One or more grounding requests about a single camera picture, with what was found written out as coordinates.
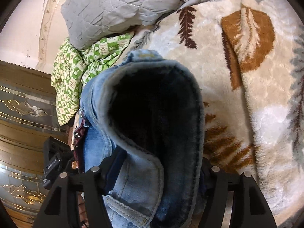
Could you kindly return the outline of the green checkered quilt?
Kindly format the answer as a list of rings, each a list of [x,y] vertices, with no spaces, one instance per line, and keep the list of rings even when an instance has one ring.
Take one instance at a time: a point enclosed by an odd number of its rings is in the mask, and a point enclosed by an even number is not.
[[[112,67],[128,47],[134,32],[101,38],[87,49],[76,49],[65,38],[53,63],[51,85],[56,90],[59,125],[66,125],[79,109],[84,86],[102,71]]]

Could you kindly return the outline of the grey quilted pillow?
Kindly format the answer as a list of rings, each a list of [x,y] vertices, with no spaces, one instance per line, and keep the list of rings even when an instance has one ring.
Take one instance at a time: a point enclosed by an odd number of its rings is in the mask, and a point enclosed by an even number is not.
[[[66,0],[61,13],[71,44],[83,50],[103,37],[155,24],[171,12],[208,1],[221,0]]]

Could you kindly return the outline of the beige leaf pattern blanket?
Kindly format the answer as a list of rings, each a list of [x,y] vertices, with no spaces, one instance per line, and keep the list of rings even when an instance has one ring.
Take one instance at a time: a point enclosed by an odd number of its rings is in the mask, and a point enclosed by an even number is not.
[[[278,227],[294,227],[303,216],[303,23],[290,3],[210,0],[138,28],[128,48],[193,73],[205,157],[251,172]]]

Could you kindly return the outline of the blue denim jeans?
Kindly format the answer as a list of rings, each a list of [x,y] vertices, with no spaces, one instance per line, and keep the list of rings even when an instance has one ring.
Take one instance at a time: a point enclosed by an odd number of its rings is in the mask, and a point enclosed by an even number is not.
[[[205,117],[192,73],[156,51],[131,51],[80,97],[85,170],[127,152],[103,197],[113,227],[188,227],[196,205]]]

